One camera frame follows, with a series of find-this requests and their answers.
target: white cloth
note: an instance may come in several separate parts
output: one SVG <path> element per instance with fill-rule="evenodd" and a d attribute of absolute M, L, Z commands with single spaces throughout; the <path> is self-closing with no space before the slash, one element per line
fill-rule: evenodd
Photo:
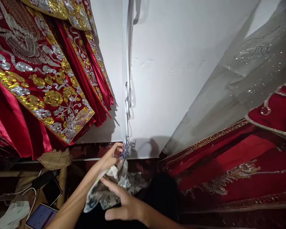
<path fill-rule="evenodd" d="M 17 201 L 12 203 L 6 213 L 0 218 L 0 229 L 15 229 L 19 222 L 30 212 L 28 201 Z"/>

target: embroidered flower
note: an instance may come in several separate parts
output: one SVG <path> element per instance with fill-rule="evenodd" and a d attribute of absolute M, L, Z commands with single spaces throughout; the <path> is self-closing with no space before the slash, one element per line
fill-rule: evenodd
<path fill-rule="evenodd" d="M 60 92 L 50 90 L 45 94 L 44 102 L 52 107 L 58 107 L 63 102 L 63 97 Z"/>
<path fill-rule="evenodd" d="M 67 103 L 71 95 L 77 95 L 73 87 L 65 87 L 63 91 L 64 101 Z"/>

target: white cable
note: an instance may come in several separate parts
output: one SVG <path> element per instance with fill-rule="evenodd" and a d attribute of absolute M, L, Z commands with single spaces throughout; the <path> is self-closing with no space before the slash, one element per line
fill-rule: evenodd
<path fill-rule="evenodd" d="M 33 205 L 32 205 L 32 208 L 30 209 L 30 212 L 29 212 L 29 215 L 27 216 L 27 218 L 26 218 L 26 220 L 25 221 L 27 221 L 28 220 L 28 218 L 30 217 L 30 215 L 31 215 L 31 213 L 32 213 L 32 209 L 33 209 L 33 207 L 34 207 L 34 205 L 35 205 L 35 201 L 36 201 L 36 197 L 37 197 L 37 192 L 36 192 L 36 189 L 34 189 L 34 188 L 30 188 L 30 189 L 28 189 L 29 187 L 31 187 L 32 186 L 32 184 L 30 184 L 29 186 L 27 186 L 25 189 L 23 189 L 22 191 L 20 191 L 20 192 L 16 192 L 16 193 L 4 193 L 2 196 L 0 196 L 0 198 L 1 197 L 3 197 L 3 196 L 11 196 L 11 195 L 16 195 L 16 194 L 20 194 L 20 193 L 22 193 L 22 192 L 24 192 L 24 193 L 22 193 L 21 195 L 23 196 L 24 194 L 26 194 L 29 190 L 31 190 L 31 189 L 33 189 L 34 190 L 34 192 L 35 192 L 35 198 L 34 198 L 34 203 L 33 203 Z"/>
<path fill-rule="evenodd" d="M 34 192 L 35 192 L 35 198 L 34 198 L 33 205 L 32 205 L 32 207 L 31 207 L 31 209 L 30 209 L 30 212 L 29 212 L 28 216 L 26 217 L 26 220 L 25 220 L 25 221 L 28 221 L 28 219 L 29 219 L 29 217 L 30 217 L 30 215 L 31 215 L 31 213 L 32 213 L 32 210 L 33 210 L 33 207 L 34 207 L 34 205 L 35 205 L 36 198 L 37 198 L 37 192 L 36 192 L 36 189 L 30 188 L 30 189 L 28 189 L 27 191 L 25 191 L 24 193 L 22 193 L 22 196 L 23 196 L 24 194 L 26 194 L 26 193 L 27 193 L 28 191 L 30 191 L 31 189 L 34 190 Z"/>

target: patterned cloth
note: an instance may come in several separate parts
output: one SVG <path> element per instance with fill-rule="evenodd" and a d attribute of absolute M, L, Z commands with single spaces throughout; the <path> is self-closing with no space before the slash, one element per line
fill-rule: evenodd
<path fill-rule="evenodd" d="M 127 171 L 128 162 L 126 160 L 103 171 L 87 194 L 84 212 L 90 212 L 98 202 L 101 204 L 103 210 L 120 203 L 120 198 L 111 192 L 102 182 L 99 182 L 104 175 L 125 188 L 132 195 L 138 193 L 142 188 L 147 187 L 147 183 L 144 182 L 141 173 L 127 173 Z"/>

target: white wall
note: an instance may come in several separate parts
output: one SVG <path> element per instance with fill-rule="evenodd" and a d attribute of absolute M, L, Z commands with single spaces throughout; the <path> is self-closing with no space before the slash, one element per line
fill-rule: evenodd
<path fill-rule="evenodd" d="M 258 0 L 136 2 L 141 5 L 133 26 L 130 153 L 157 157 Z M 91 6 L 117 108 L 111 112 L 115 121 L 92 127 L 77 143 L 121 141 L 122 0 L 91 0 Z"/>
<path fill-rule="evenodd" d="M 76 143 L 122 141 L 122 0 L 91 0 L 99 36 L 99 52 L 115 97 L 115 105 L 104 124 L 92 126 Z"/>
<path fill-rule="evenodd" d="M 133 26 L 131 157 L 159 155 L 257 3 L 141 1 Z"/>

